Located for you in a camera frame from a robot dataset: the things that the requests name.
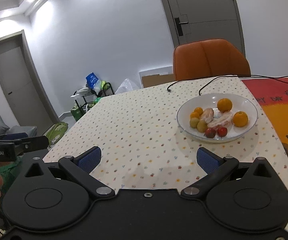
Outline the dark red fruit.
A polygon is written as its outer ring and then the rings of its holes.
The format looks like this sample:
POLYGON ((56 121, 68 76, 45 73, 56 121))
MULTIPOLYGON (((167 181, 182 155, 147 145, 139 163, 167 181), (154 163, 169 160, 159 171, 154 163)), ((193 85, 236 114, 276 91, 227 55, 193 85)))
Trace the dark red fruit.
POLYGON ((216 130, 214 128, 208 128, 205 131, 205 137, 207 138, 214 138, 216 136, 216 130))
POLYGON ((226 137, 227 133, 228 129, 226 127, 221 126, 217 129, 217 134, 221 138, 226 137))

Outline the medium orange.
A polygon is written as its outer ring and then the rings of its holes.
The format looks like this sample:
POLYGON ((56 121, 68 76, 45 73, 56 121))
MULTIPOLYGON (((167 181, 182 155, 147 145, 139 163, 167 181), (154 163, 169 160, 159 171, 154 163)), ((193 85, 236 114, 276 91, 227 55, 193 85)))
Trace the medium orange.
POLYGON ((244 111, 238 111, 234 114, 232 122, 236 127, 244 127, 248 124, 248 115, 244 111))

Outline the peeled pomelo piece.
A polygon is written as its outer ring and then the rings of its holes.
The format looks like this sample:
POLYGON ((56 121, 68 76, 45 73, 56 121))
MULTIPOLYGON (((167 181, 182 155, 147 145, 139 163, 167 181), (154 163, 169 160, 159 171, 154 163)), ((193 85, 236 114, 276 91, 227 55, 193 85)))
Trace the peeled pomelo piece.
POLYGON ((214 118, 214 110, 212 108, 206 108, 200 116, 200 121, 203 120, 209 124, 214 118))
POLYGON ((207 127, 212 129, 219 129, 220 127, 228 127, 232 124, 234 114, 232 112, 225 112, 219 118, 212 120, 207 127))

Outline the green-brown round fruit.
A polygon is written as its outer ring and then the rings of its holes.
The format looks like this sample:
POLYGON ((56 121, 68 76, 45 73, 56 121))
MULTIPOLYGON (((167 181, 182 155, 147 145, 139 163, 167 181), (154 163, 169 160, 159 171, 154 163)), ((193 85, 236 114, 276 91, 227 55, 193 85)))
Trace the green-brown round fruit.
POLYGON ((199 118, 190 118, 190 127, 196 129, 199 121, 199 118))

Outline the white plate blue rim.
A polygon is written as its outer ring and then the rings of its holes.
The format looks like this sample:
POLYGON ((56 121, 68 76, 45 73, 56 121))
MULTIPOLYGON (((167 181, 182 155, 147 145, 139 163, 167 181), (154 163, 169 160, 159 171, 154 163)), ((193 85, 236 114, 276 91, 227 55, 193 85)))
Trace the white plate blue rim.
POLYGON ((197 96, 185 102, 177 112, 177 122, 183 131, 187 132, 192 137, 210 143, 224 143, 242 137, 255 126, 257 118, 258 111, 250 100, 240 95, 225 93, 211 93, 197 96), (223 116, 223 113, 221 113, 218 109, 217 102, 224 98, 231 100, 232 109, 230 112, 232 114, 235 114, 239 111, 245 112, 247 114, 248 123, 245 126, 237 127, 232 122, 229 122, 227 125, 227 135, 220 137, 216 134, 214 138, 208 138, 204 133, 201 133, 196 128, 191 127, 190 114, 196 107, 201 107, 203 110, 211 108, 214 111, 213 120, 220 119, 223 116))

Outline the large orange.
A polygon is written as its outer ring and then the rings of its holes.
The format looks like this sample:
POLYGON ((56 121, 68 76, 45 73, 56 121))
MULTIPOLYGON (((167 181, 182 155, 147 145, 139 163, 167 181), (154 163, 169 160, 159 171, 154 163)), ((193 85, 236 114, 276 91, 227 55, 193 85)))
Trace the large orange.
POLYGON ((229 112, 232 110, 232 101, 228 98, 222 98, 217 102, 217 108, 221 113, 229 112))

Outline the small tangerine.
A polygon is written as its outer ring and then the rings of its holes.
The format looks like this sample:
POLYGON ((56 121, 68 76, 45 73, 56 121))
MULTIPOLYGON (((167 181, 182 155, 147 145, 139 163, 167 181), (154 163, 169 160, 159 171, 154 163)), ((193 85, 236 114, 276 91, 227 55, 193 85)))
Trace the small tangerine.
POLYGON ((192 112, 192 113, 190 114, 190 118, 191 118, 191 119, 192 119, 192 118, 197 118, 197 119, 199 119, 199 118, 200 118, 200 115, 199 115, 198 112, 192 112))
POLYGON ((198 113, 199 115, 202 115, 203 109, 201 107, 197 107, 194 109, 194 112, 198 113))

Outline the green bag on floor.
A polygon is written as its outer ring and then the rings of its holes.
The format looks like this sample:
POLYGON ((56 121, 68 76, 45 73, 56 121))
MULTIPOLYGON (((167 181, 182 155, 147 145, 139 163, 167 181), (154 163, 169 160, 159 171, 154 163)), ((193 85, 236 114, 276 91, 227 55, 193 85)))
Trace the green bag on floor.
POLYGON ((55 145, 67 132, 68 124, 66 122, 59 122, 53 125, 44 136, 47 137, 49 141, 49 147, 55 145))

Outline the green box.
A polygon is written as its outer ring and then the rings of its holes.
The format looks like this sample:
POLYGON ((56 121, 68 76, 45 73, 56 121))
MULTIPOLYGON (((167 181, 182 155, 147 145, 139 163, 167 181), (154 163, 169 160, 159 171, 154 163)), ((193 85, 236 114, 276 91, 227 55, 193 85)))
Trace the green box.
POLYGON ((71 114, 75 121, 77 122, 79 119, 81 119, 85 115, 85 110, 82 107, 74 106, 71 109, 71 114))

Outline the black metal shelf rack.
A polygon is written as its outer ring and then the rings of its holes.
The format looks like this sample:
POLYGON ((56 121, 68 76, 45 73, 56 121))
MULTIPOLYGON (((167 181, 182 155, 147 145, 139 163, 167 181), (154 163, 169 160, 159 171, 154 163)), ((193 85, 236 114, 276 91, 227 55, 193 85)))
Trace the black metal shelf rack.
POLYGON ((79 109, 88 111, 91 109, 101 98, 114 95, 114 91, 110 82, 103 82, 101 90, 97 93, 95 90, 89 88, 88 86, 76 90, 71 98, 75 101, 75 105, 79 109))

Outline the floral white tablecloth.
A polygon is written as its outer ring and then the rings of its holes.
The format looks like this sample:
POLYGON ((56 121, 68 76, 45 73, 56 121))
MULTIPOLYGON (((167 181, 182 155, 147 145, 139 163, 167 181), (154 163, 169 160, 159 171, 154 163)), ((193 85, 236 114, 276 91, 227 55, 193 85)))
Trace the floral white tablecloth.
POLYGON ((109 187, 182 190, 205 176, 196 162, 197 149, 203 146, 216 155, 230 155, 241 162, 265 157, 288 189, 288 158, 261 108, 256 125, 232 142, 204 143, 181 130, 176 120, 180 106, 211 92, 256 101, 236 77, 179 82, 170 92, 167 85, 159 85, 108 96, 90 109, 43 160, 76 157, 98 146, 102 158, 92 175, 109 187))

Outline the clear plastic bag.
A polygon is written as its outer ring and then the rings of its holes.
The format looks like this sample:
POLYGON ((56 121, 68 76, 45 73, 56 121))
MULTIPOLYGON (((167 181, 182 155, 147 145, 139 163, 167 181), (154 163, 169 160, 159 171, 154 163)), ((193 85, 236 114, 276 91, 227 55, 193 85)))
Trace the clear plastic bag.
POLYGON ((130 79, 125 79, 115 91, 115 94, 121 94, 125 92, 131 92, 133 90, 138 90, 139 87, 136 83, 131 81, 130 79))

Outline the cardboard sheet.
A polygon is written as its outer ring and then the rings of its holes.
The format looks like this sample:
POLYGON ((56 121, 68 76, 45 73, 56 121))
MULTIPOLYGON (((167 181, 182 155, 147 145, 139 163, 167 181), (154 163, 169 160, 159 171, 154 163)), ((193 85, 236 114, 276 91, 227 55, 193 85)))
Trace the cardboard sheet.
POLYGON ((174 82, 175 78, 173 74, 166 74, 166 75, 149 75, 142 77, 142 84, 143 88, 153 87, 157 85, 162 85, 165 83, 174 82))

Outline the orange leather chair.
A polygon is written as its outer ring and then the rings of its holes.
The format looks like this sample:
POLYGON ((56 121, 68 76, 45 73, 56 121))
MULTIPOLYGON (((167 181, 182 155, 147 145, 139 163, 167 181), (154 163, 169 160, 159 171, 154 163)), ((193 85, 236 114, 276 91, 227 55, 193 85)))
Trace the orange leather chair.
POLYGON ((175 80, 221 75, 250 76, 245 56, 229 41, 210 39, 179 45, 173 52, 175 80))

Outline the white board against wall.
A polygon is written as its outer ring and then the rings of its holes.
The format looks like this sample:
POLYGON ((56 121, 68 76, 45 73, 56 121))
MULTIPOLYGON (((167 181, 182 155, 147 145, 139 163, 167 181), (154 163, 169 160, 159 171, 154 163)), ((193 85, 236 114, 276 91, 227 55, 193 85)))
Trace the white board against wall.
POLYGON ((141 70, 139 71, 138 74, 139 74, 139 79, 141 81, 141 87, 144 88, 144 84, 142 81, 142 78, 144 76, 173 74, 173 67, 167 66, 167 67, 159 67, 159 68, 153 68, 153 69, 148 69, 148 70, 141 70))

